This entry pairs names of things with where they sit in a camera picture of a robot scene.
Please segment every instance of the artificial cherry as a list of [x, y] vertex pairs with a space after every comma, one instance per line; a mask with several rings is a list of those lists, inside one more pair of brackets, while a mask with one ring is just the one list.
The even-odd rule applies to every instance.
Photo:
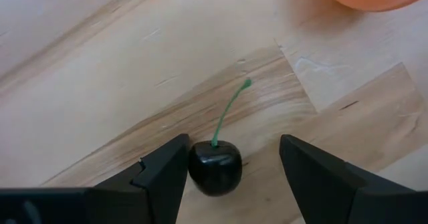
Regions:
[[189, 153], [189, 174], [196, 186], [206, 195], [218, 197], [233, 191], [241, 181], [242, 158], [238, 148], [230, 142], [217, 140], [221, 124], [239, 93], [251, 86], [247, 79], [236, 91], [221, 114], [212, 140], [198, 142]]

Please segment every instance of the wood grain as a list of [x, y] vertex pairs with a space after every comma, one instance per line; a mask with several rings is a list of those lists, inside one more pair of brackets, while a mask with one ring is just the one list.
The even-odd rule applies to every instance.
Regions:
[[0, 78], [113, 0], [0, 0]]
[[427, 155], [428, 145], [424, 145], [377, 174], [413, 190], [426, 191], [428, 189], [428, 176], [425, 174], [428, 169]]
[[[424, 146], [427, 127], [425, 103], [399, 64], [284, 133], [376, 172]], [[210, 198], [188, 188], [177, 223], [301, 222], [278, 149], [279, 138], [247, 157], [230, 195]]]
[[189, 133], [193, 141], [211, 138], [219, 115], [246, 78], [253, 85], [233, 104], [219, 135], [237, 145], [243, 156], [275, 142], [283, 131], [315, 113], [279, 48], [261, 49], [247, 56], [244, 64], [236, 63], [214, 75], [44, 185], [99, 183], [182, 132]]
[[25, 66], [0, 79], [0, 186], [44, 183], [276, 43], [318, 111], [399, 62], [428, 89], [426, 1], [362, 14], [334, 0], [29, 0], [22, 15], [24, 0], [0, 1], [0, 29], [16, 27], [2, 64]]

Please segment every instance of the green stem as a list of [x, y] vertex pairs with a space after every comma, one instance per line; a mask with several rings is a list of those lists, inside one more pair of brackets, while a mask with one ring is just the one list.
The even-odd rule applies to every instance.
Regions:
[[236, 98], [242, 92], [242, 90], [250, 87], [251, 83], [252, 82], [251, 82], [250, 79], [246, 79], [245, 82], [243, 83], [243, 85], [232, 96], [232, 99], [230, 99], [229, 103], [226, 106], [225, 111], [223, 111], [223, 113], [220, 116], [219, 124], [217, 125], [217, 129], [215, 130], [213, 139], [211, 140], [211, 146], [212, 147], [217, 147], [217, 144], [218, 144], [218, 139], [217, 138], [219, 136], [220, 128], [221, 128], [221, 125], [223, 124], [223, 119], [225, 118], [225, 115], [226, 115], [227, 111], [229, 111], [230, 107], [232, 106], [232, 103], [236, 100]]

